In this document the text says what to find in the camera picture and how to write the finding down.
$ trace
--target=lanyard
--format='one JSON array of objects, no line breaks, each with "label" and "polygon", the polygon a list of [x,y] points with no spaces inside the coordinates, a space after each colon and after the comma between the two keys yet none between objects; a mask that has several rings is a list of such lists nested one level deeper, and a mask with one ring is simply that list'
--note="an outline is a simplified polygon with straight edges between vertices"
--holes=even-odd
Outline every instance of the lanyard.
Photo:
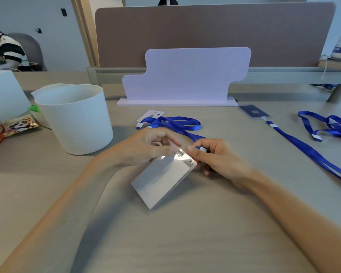
[{"label": "lanyard", "polygon": [[192,139],[193,142],[196,142],[199,139],[204,139],[205,137],[188,133],[188,131],[199,130],[201,128],[201,123],[192,118],[186,117],[159,117],[157,119],[147,117],[141,121],[141,123],[150,123],[148,127],[157,128],[157,127],[166,127],[174,132],[179,134],[186,135]]},{"label": "lanyard", "polygon": [[[312,112],[308,112],[308,111],[300,111],[298,113],[298,115],[302,118],[303,123],[305,128],[307,129],[307,131],[312,135],[312,137],[316,140],[321,142],[322,138],[320,136],[318,136],[316,133],[320,130],[323,131],[327,131],[337,137],[341,137],[341,128],[340,127],[336,127],[334,123],[328,123],[328,119],[333,119],[335,120],[337,123],[341,124],[341,118],[337,117],[337,116],[330,116],[327,118],[324,118],[316,113],[312,113]],[[322,120],[323,122],[328,123],[328,127],[329,125],[333,128],[333,129],[320,129],[320,130],[316,130],[313,131],[309,120],[301,115],[309,115],[309,116],[313,116],[316,119]],[[330,161],[326,160],[318,151],[316,151],[313,147],[307,145],[306,143],[300,141],[299,139],[285,133],[284,131],[282,131],[276,124],[274,124],[272,121],[266,120],[267,124],[270,125],[270,127],[274,128],[276,131],[278,131],[278,133],[280,133],[281,135],[283,135],[287,140],[289,140],[294,146],[296,146],[300,151],[302,151],[305,155],[307,155],[309,158],[311,158],[313,161],[315,161],[318,165],[320,165],[321,167],[323,167],[324,169],[328,170],[329,172],[331,172],[333,175],[335,175],[336,177],[341,179],[341,176],[338,175],[336,172],[338,172],[339,174],[341,174],[341,169],[332,164]]]}]

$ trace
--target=brown partition panel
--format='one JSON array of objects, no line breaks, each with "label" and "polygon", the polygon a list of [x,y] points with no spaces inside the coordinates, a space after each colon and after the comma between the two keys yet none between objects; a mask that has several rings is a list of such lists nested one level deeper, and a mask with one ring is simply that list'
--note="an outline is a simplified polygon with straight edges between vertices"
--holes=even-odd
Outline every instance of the brown partition panel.
[{"label": "brown partition panel", "polygon": [[332,2],[101,8],[100,67],[146,67],[163,48],[249,47],[250,67],[310,67],[320,58]]}]

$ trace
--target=panda snack wrapper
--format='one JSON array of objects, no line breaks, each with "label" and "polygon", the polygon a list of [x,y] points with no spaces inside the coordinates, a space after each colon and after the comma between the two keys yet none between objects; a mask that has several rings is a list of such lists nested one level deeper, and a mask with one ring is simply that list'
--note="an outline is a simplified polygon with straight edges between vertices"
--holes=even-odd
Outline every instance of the panda snack wrapper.
[{"label": "panda snack wrapper", "polygon": [[28,129],[36,128],[39,124],[32,115],[26,115],[12,120],[7,120],[4,123],[4,137],[9,137],[16,133],[26,131]]}]

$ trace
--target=white bucket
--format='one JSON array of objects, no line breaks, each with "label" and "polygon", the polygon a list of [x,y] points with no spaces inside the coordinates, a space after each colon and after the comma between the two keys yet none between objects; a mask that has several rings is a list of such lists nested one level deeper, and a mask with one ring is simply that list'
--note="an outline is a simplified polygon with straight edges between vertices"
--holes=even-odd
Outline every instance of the white bucket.
[{"label": "white bucket", "polygon": [[32,95],[66,152],[88,154],[111,142],[113,131],[102,87],[52,84]]}]

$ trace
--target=blue ribbon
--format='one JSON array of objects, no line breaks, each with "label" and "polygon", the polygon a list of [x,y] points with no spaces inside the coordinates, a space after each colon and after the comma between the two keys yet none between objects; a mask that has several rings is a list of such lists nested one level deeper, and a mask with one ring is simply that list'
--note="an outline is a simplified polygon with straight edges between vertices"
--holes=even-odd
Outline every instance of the blue ribbon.
[{"label": "blue ribbon", "polygon": [[[302,115],[313,117],[327,125],[329,129],[318,129],[313,130],[309,120]],[[341,137],[341,118],[335,115],[328,116],[327,118],[310,111],[299,111],[298,116],[302,119],[305,129],[308,131],[309,134],[313,137],[314,140],[318,142],[322,142],[322,138],[317,135],[319,131],[324,131],[332,136]]]},{"label": "blue ribbon", "polygon": [[[337,121],[339,124],[341,124],[341,118],[337,117],[337,116],[330,116],[328,118],[324,118],[316,113],[312,113],[312,112],[308,112],[308,111],[300,111],[298,113],[298,116],[300,116],[303,120],[304,126],[307,129],[307,131],[313,136],[313,134],[317,134],[318,131],[323,130],[323,131],[328,131],[330,134],[337,136],[337,137],[341,137],[341,132],[337,132],[337,130],[341,131],[340,127],[336,127],[335,124],[330,124],[328,123],[327,126],[331,126],[333,129],[320,129],[320,130],[316,130],[314,131],[312,129],[312,127],[310,126],[309,120],[301,115],[309,115],[312,116],[316,119],[322,120],[323,122],[328,122],[328,118],[329,119],[334,119],[335,121]],[[337,173],[341,174],[341,169],[332,164],[330,161],[328,161],[326,158],[324,158],[318,151],[316,151],[313,147],[309,146],[308,144],[300,141],[299,139],[285,133],[284,131],[282,131],[276,124],[274,124],[272,121],[266,121],[267,124],[269,124],[272,128],[274,128],[276,131],[278,131],[278,133],[282,134],[287,140],[289,140],[294,146],[296,146],[300,151],[302,151],[305,155],[307,155],[309,158],[311,158],[313,161],[315,161],[318,165],[320,165],[321,167],[323,167],[324,169],[328,170],[329,172],[331,172],[333,175],[335,175],[336,177],[338,177],[339,179],[341,179],[341,176],[338,175]]]},{"label": "blue ribbon", "polygon": [[205,139],[205,137],[202,137],[200,135],[188,133],[188,131],[195,131],[199,130],[201,128],[201,123],[192,118],[186,118],[186,117],[159,117],[157,119],[147,117],[141,121],[141,123],[150,123],[148,127],[151,128],[157,128],[157,127],[166,127],[174,132],[177,132],[179,134],[186,135],[192,139],[193,142],[196,142],[199,139]]}]

